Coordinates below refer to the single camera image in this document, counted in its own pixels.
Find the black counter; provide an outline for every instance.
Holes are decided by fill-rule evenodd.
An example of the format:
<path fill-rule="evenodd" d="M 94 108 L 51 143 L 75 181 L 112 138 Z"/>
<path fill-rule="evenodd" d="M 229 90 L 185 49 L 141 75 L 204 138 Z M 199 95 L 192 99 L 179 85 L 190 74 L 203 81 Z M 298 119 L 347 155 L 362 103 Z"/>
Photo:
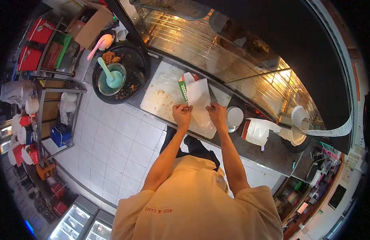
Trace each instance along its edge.
<path fill-rule="evenodd" d="M 150 57 L 151 71 L 150 71 L 148 81 L 145 84 L 145 86 L 132 99 L 127 101 L 127 104 L 129 104 L 129 105 L 131 105 L 135 108 L 141 109 L 140 105 L 141 105 L 142 99 L 144 98 L 146 89 L 149 87 L 149 83 L 152 80 L 153 75 L 154 75 L 155 71 L 157 70 L 161 60 L 162 60 L 161 58 L 156 59 L 154 57 Z M 93 62 L 94 61 L 92 61 L 89 68 L 94 67 L 95 63 L 93 63 Z M 185 71 L 190 71 L 190 70 L 187 70 L 184 67 L 181 67 L 181 66 L 178 66 L 178 67 L 182 68 Z M 91 74 L 92 74 L 92 71 L 90 69 L 88 69 L 88 72 L 85 76 L 85 79 L 86 78 L 91 79 Z M 251 117 L 258 118 L 258 116 L 256 116 L 254 113 L 249 112 L 247 110 L 246 106 L 244 105 L 244 102 L 240 98 L 236 97 L 235 95 L 232 96 L 232 99 L 230 100 L 229 106 L 237 106 L 237 107 L 241 108 L 242 111 L 244 112 L 244 118 L 251 118 Z M 172 127 L 175 127 L 175 128 L 177 127 L 172 122 L 168 122 L 168 121 L 166 121 L 166 120 L 164 120 L 160 117 L 157 117 L 157 118 L 160 119 L 162 122 L 164 122 L 165 124 L 167 124 L 169 126 L 172 126 Z M 244 127 L 244 122 L 240 125 L 240 127 L 235 132 L 229 134 L 230 138 L 232 139 L 233 144 L 234 144 L 235 148 L 237 149 L 237 152 L 240 156 L 243 156 L 243 157 L 245 157 L 249 160 L 252 160 L 252 161 L 254 161 L 258 164 L 261 164 L 265 167 L 268 167 L 270 169 L 276 170 L 276 171 L 278 171 L 278 172 L 280 172 L 280 173 L 282 173 L 286 176 L 290 176 L 292 174 L 292 172 L 293 172 L 293 169 L 292 169 L 293 162 L 295 162 L 296 165 L 295 165 L 295 168 L 294 168 L 293 176 L 295 174 L 298 174 L 298 175 L 296 175 L 297 178 L 299 178 L 301 180 L 305 180 L 306 174 L 309 171 L 311 163 L 313 161 L 310 158 L 310 150 L 309 150 L 309 149 L 314 148 L 314 142 L 313 141 L 311 141 L 307 150 L 305 150 L 304 152 L 297 153 L 297 154 L 296 153 L 291 153 L 290 151 L 288 151 L 286 149 L 286 147 L 281 142 L 281 137 L 278 136 L 277 134 L 275 134 L 273 131 L 270 131 L 268 140 L 265 144 L 265 151 L 261 152 L 260 146 L 249 143 L 249 142 L 247 142 L 247 141 L 245 141 L 244 139 L 241 138 L 241 133 L 242 133 L 242 130 L 243 130 L 243 127 Z M 203 140 L 207 143 L 210 143 L 214 146 L 217 146 L 217 147 L 221 146 L 221 142 L 219 140 L 218 133 L 216 133 L 216 135 L 212 139 L 207 139 L 207 138 L 205 138 L 201 135 L 198 135 L 196 133 L 193 133 L 193 132 L 188 132 L 188 134 L 193 136 L 193 137 L 196 137 L 198 139 L 201 139 L 201 140 Z"/>

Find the pink ladle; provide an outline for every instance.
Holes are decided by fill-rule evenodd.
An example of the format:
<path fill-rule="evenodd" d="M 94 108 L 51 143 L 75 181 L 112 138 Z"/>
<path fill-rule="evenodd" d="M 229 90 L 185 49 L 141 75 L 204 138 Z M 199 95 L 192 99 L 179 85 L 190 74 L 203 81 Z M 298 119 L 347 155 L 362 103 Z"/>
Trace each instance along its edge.
<path fill-rule="evenodd" d="M 93 55 L 96 53 L 97 49 L 100 49 L 101 51 L 107 49 L 110 47 L 113 43 L 113 36 L 110 34 L 103 35 L 100 40 L 98 40 L 96 46 L 93 48 L 93 50 L 90 52 L 90 54 L 87 57 L 87 60 L 91 60 Z"/>

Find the blue cooler box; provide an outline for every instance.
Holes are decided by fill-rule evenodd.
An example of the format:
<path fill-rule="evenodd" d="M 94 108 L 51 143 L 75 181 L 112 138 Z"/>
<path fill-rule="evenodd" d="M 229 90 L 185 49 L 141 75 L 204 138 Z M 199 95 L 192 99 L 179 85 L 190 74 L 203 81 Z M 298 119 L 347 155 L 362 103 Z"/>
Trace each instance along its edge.
<path fill-rule="evenodd" d="M 52 125 L 50 127 L 50 138 L 58 147 L 62 147 L 70 142 L 70 138 L 72 138 L 72 132 L 62 123 Z"/>

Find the black pants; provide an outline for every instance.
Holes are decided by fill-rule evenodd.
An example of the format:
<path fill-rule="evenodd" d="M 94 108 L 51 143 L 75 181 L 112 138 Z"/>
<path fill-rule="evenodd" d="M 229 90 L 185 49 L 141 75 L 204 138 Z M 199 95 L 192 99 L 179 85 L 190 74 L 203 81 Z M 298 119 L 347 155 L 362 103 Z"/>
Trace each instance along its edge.
<path fill-rule="evenodd" d="M 177 133 L 177 130 L 167 126 L 167 131 L 166 131 L 166 137 L 165 141 L 162 145 L 160 154 L 165 150 L 165 148 L 168 146 L 169 142 L 172 140 L 174 135 Z M 184 143 L 187 145 L 187 148 L 189 149 L 189 153 L 181 151 L 181 148 L 178 149 L 177 156 L 176 158 L 183 157 L 186 155 L 192 155 L 195 157 L 199 158 L 204 158 L 208 159 L 216 164 L 216 168 L 214 169 L 215 171 L 218 171 L 220 162 L 217 159 L 216 155 L 214 154 L 213 151 L 207 150 L 201 143 L 200 140 L 192 137 L 192 136 L 187 136 L 184 139 Z"/>

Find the cutting board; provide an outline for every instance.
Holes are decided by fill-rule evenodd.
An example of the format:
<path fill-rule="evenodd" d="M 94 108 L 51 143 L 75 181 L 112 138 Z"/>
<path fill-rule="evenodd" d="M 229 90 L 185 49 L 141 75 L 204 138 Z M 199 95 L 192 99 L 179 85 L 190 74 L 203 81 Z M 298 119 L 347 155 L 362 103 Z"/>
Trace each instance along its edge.
<path fill-rule="evenodd" d="M 185 104 L 177 83 L 184 73 L 183 70 L 162 61 L 142 99 L 141 109 L 175 124 L 172 107 L 176 104 Z M 212 85 L 210 87 L 217 102 L 227 107 L 231 97 Z M 199 127 L 193 118 L 189 130 L 209 139 L 212 139 L 217 131 L 214 125 L 210 129 Z"/>

